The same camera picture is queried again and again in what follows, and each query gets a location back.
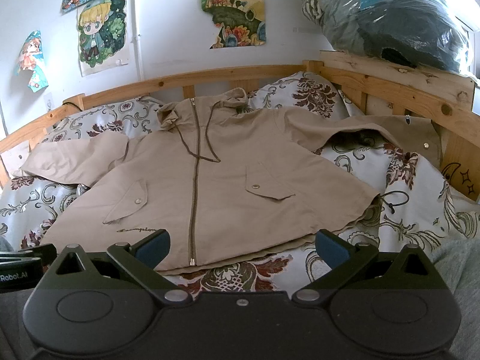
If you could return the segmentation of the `beige hooded zip jacket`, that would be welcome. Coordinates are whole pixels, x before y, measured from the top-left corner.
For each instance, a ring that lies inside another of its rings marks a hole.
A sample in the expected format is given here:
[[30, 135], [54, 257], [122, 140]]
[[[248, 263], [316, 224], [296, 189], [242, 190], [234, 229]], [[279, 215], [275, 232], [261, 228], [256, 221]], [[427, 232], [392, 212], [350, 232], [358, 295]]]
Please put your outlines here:
[[328, 120], [297, 106], [246, 113], [247, 102], [236, 88], [162, 106], [160, 129], [145, 136], [106, 131], [37, 145], [24, 172], [87, 187], [45, 241], [98, 252], [164, 229], [171, 246], [157, 269], [194, 270], [358, 220], [378, 191], [319, 155], [337, 133], [380, 134], [439, 161], [439, 135], [428, 119]]

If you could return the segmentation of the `orange haired anime sticker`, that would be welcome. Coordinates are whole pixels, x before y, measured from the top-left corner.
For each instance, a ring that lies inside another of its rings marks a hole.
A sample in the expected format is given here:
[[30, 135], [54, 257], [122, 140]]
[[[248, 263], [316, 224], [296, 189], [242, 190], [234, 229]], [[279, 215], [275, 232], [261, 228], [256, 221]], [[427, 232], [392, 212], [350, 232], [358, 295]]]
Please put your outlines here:
[[33, 93], [49, 85], [42, 49], [41, 32], [39, 30], [30, 33], [19, 52], [16, 63], [16, 75], [23, 71], [32, 73], [28, 80], [28, 87]]

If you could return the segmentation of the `blond anime character poster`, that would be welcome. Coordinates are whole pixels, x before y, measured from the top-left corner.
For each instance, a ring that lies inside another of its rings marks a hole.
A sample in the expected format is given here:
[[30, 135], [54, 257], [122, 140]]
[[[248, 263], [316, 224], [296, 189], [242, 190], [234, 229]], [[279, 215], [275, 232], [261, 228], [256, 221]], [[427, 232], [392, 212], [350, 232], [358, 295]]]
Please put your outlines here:
[[128, 65], [128, 0], [92, 0], [77, 10], [82, 77]]

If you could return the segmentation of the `plastic bagged bedding bundle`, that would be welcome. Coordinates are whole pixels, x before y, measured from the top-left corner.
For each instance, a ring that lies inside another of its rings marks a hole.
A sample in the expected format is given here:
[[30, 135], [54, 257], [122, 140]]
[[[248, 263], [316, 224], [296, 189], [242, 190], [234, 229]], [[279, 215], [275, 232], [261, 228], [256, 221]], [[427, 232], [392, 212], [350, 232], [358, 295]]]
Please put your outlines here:
[[466, 29], [445, 0], [303, 0], [335, 50], [471, 75]]

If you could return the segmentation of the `landscape painting poster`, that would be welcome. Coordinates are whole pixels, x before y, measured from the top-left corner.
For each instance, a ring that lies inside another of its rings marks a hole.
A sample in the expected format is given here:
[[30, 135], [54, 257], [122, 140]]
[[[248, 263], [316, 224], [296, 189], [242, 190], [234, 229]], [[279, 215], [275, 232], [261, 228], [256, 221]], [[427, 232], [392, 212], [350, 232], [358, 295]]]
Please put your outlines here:
[[213, 49], [266, 43], [264, 0], [201, 0], [201, 8], [218, 28]]

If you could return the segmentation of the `wooden bed frame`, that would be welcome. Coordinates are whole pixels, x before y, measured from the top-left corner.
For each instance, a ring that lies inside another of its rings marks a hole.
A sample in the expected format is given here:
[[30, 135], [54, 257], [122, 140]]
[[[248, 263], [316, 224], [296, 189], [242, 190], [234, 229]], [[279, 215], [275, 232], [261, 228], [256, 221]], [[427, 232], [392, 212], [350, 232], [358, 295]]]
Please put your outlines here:
[[393, 106], [393, 114], [397, 116], [411, 112], [441, 126], [446, 144], [440, 171], [466, 197], [479, 198], [479, 116], [473, 113], [477, 85], [474, 79], [335, 51], [322, 51], [318, 60], [305, 60], [301, 64], [185, 72], [97, 94], [78, 94], [1, 140], [1, 151], [6, 152], [20, 144], [32, 149], [47, 135], [49, 127], [92, 107], [172, 88], [180, 88], [184, 98], [192, 98], [197, 85], [217, 82], [227, 82], [232, 88], [242, 87], [251, 92], [260, 87], [262, 80], [286, 77], [299, 71], [313, 72], [339, 86], [362, 112], [368, 110], [369, 99], [379, 98], [389, 102]]

